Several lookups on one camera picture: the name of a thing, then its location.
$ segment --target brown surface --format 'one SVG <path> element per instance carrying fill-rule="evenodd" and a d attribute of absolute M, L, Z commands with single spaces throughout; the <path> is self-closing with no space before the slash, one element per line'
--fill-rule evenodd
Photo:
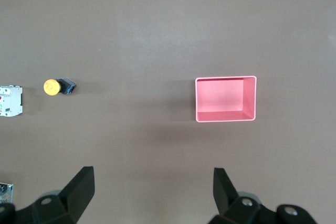
<path fill-rule="evenodd" d="M 0 178 L 27 206 L 93 165 L 79 223 L 207 223 L 213 168 L 336 223 L 336 0 L 0 0 Z M 195 122 L 194 79 L 256 75 L 257 119 Z M 43 83 L 68 77 L 70 96 Z"/>

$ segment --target yellow button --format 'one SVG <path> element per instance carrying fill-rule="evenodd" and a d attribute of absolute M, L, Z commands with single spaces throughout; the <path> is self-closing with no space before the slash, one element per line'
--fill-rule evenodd
<path fill-rule="evenodd" d="M 57 95 L 61 90 L 61 85 L 56 80 L 50 79 L 44 83 L 43 88 L 48 95 Z"/>

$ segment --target pink box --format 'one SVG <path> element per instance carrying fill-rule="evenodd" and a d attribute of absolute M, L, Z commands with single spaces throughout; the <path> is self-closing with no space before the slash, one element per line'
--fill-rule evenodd
<path fill-rule="evenodd" d="M 256 118 L 255 76 L 197 78 L 196 121 L 234 122 Z"/>

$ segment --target electrical component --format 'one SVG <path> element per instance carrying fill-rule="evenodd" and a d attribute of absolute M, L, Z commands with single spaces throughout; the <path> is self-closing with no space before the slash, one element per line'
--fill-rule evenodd
<path fill-rule="evenodd" d="M 47 80 L 43 88 L 48 95 L 57 95 L 58 93 L 71 94 L 75 86 L 76 84 L 73 81 L 68 78 L 62 78 Z"/>
<path fill-rule="evenodd" d="M 20 86 L 0 86 L 0 116 L 16 116 L 22 113 L 22 88 Z"/>
<path fill-rule="evenodd" d="M 13 184 L 0 183 L 0 204 L 13 202 Z"/>

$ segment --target black plastic part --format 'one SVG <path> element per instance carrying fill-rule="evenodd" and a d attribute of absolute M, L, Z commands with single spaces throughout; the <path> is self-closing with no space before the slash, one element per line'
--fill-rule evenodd
<path fill-rule="evenodd" d="M 214 170 L 213 194 L 220 215 L 224 214 L 239 197 L 237 190 L 223 168 L 215 168 Z"/>
<path fill-rule="evenodd" d="M 58 194 L 68 214 L 75 222 L 93 198 L 94 184 L 93 167 L 84 167 Z"/>
<path fill-rule="evenodd" d="M 95 194 L 93 167 L 83 167 L 58 195 L 39 198 L 15 211 L 13 204 L 0 204 L 0 224 L 75 224 Z"/>
<path fill-rule="evenodd" d="M 285 211 L 286 207 L 295 209 L 297 215 L 288 214 Z M 295 205 L 280 205 L 278 206 L 277 214 L 286 224 L 317 224 L 306 210 Z"/>
<path fill-rule="evenodd" d="M 249 199 L 251 201 L 251 206 L 245 206 L 243 204 L 244 199 Z M 254 199 L 239 197 L 232 203 L 224 216 L 233 223 L 252 224 L 257 219 L 259 210 L 260 206 Z"/>
<path fill-rule="evenodd" d="M 44 200 L 49 200 L 50 202 L 43 204 Z M 48 195 L 38 199 L 32 204 L 32 212 L 36 224 L 76 224 L 76 221 L 71 219 L 56 195 Z"/>
<path fill-rule="evenodd" d="M 219 215 L 209 224 L 317 224 L 301 207 L 281 205 L 273 212 L 252 198 L 239 197 L 223 168 L 214 170 L 213 193 Z M 245 198 L 251 201 L 251 206 L 242 204 Z M 287 213 L 286 207 L 294 208 L 296 215 Z"/>
<path fill-rule="evenodd" d="M 62 94 L 71 94 L 76 87 L 76 84 L 67 78 L 57 79 L 56 81 L 61 85 L 59 92 Z"/>
<path fill-rule="evenodd" d="M 0 212 L 0 223 L 7 224 L 14 217 L 15 206 L 11 203 L 0 204 L 2 211 Z"/>

